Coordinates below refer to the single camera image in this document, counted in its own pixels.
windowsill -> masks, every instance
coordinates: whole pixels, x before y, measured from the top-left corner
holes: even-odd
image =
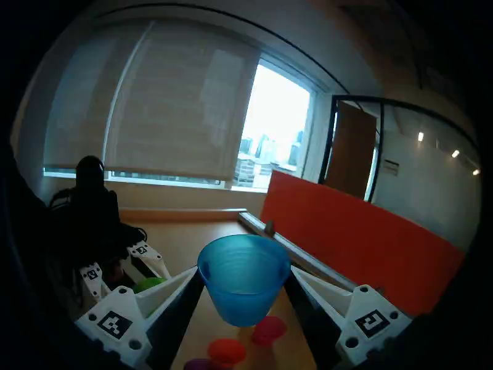
[[[261,189],[259,187],[244,187],[244,186],[232,186],[231,190],[233,191],[246,191],[246,192],[260,192],[267,193],[267,189]]]
[[[60,172],[44,172],[43,176],[53,178],[65,178],[75,179],[74,173],[60,173]],[[183,183],[179,181],[164,181],[164,180],[152,180],[152,179],[138,179],[138,178],[121,178],[117,176],[109,176],[105,179],[105,182],[110,183],[128,183],[128,184],[145,184],[145,185],[158,185],[158,186],[174,186],[174,187],[191,187],[194,189],[215,189],[225,191],[240,191],[240,192],[255,192],[255,193],[267,193],[267,189],[261,189],[256,187],[242,187],[232,186],[231,189],[226,189],[224,182],[221,184],[199,184],[199,183]]]

window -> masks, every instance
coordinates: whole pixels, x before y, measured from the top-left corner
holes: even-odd
[[[301,177],[309,141],[314,94],[279,67],[261,59],[256,69],[231,183],[218,179],[108,171],[109,181],[261,191],[272,170]],[[75,177],[75,171],[45,168],[45,176]]]
[[[311,93],[269,67],[257,66],[233,186],[267,189],[272,170],[301,177]]]

window frame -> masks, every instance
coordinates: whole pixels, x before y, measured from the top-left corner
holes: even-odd
[[[301,146],[299,148],[298,154],[298,163],[296,166],[296,171],[294,176],[299,178],[305,178],[305,169],[308,161],[308,157],[310,154],[314,154],[311,152],[311,144],[312,137],[316,134],[314,131],[316,130],[315,126],[315,111],[316,105],[320,104],[320,100],[318,99],[320,93],[326,93],[323,91],[321,87],[315,84],[312,80],[310,80],[306,75],[297,71],[292,66],[286,64],[285,62],[274,58],[273,56],[266,54],[263,52],[259,58],[258,65],[262,65],[265,68],[272,70],[273,72],[283,76],[284,78],[290,80],[294,84],[302,87],[310,94],[310,101],[308,105],[308,111],[306,114],[306,121],[303,131],[303,139],[301,141]],[[315,162],[320,162],[319,165],[322,164],[322,158],[316,160]],[[161,185],[161,186],[177,186],[177,187],[191,187],[191,188],[199,188],[199,189],[216,189],[216,190],[230,190],[230,191],[242,191],[242,192],[257,192],[257,193],[266,193],[268,188],[261,187],[243,187],[243,186],[235,186],[233,181],[220,181],[219,184],[200,184],[200,183],[188,183],[184,181],[167,181],[167,180],[156,180],[156,179],[143,179],[143,178],[128,178],[122,176],[115,176],[115,171],[105,171],[105,180],[115,183],[133,183],[133,184],[147,184],[147,185]],[[43,176],[46,177],[54,177],[54,178],[71,178],[75,179],[74,173],[66,173],[66,172],[54,172],[54,171],[46,171],[43,168]],[[307,177],[305,179],[309,181],[315,181]]]

blue plastic cup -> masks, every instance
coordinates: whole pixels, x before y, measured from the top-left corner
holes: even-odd
[[[214,240],[200,252],[197,265],[219,315],[240,327],[267,315],[291,270],[281,245],[255,235]]]

table surface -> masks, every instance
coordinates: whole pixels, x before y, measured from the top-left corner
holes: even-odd
[[[123,221],[145,229],[149,245],[162,254],[172,276],[195,266],[198,254],[209,242],[228,235],[250,234],[236,220],[139,221],[123,218]],[[269,315],[282,319],[287,332],[273,346],[265,348],[251,342],[253,327],[238,328],[223,321],[204,288],[171,369],[182,370],[192,359],[207,358],[208,345],[219,338],[237,339],[245,346],[247,356],[235,369],[315,369],[312,353],[284,289]]]

